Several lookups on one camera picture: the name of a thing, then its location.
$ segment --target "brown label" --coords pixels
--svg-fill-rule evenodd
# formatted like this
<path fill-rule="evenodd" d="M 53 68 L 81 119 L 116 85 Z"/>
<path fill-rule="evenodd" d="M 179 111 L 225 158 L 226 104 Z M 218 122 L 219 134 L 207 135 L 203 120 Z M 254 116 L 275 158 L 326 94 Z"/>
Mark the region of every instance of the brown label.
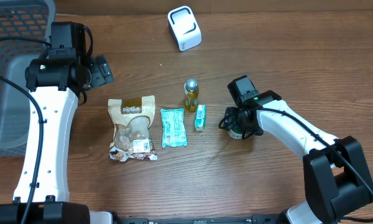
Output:
<path fill-rule="evenodd" d="M 122 114 L 142 113 L 142 98 L 122 100 Z"/>

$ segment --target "white container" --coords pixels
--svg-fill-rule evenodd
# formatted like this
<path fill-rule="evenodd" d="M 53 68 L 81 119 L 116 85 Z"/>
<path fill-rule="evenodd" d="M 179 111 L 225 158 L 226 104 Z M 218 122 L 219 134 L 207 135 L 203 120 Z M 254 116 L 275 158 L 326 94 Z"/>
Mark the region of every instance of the white container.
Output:
<path fill-rule="evenodd" d="M 171 10 L 167 19 L 168 27 L 180 51 L 188 50 L 200 44 L 200 28 L 190 7 L 181 6 Z"/>

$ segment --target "amber liquid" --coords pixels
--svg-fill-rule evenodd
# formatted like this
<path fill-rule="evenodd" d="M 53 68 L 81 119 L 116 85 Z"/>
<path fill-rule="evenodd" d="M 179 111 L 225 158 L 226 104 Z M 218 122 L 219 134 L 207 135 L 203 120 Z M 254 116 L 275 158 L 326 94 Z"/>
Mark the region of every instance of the amber liquid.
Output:
<path fill-rule="evenodd" d="M 198 95 L 199 95 L 199 88 L 189 91 L 184 96 L 184 106 L 185 109 L 189 112 L 195 112 L 198 109 Z"/>

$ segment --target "teal and white package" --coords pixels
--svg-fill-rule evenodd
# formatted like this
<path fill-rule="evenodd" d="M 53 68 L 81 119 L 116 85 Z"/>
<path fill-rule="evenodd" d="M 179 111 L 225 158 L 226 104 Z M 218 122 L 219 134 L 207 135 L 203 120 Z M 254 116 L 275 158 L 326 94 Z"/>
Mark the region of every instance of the teal and white package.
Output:
<path fill-rule="evenodd" d="M 198 105 L 195 116 L 195 129 L 197 131 L 204 131 L 206 126 L 206 106 Z"/>
<path fill-rule="evenodd" d="M 161 109 L 163 138 L 162 147 L 187 146 L 187 134 L 184 126 L 184 109 L 165 110 Z"/>

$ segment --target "silver cap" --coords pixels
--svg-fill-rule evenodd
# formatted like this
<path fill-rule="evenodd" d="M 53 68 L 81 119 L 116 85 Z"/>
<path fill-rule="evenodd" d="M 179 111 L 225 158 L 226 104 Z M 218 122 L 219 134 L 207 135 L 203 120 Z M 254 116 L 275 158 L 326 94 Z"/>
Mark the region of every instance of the silver cap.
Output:
<path fill-rule="evenodd" d="M 187 91 L 193 91 L 193 90 L 195 90 L 197 87 L 198 87 L 198 81 L 195 80 L 194 78 L 190 78 L 190 79 L 188 79 L 188 81 L 186 81 L 186 83 L 185 83 L 185 89 L 186 89 Z"/>

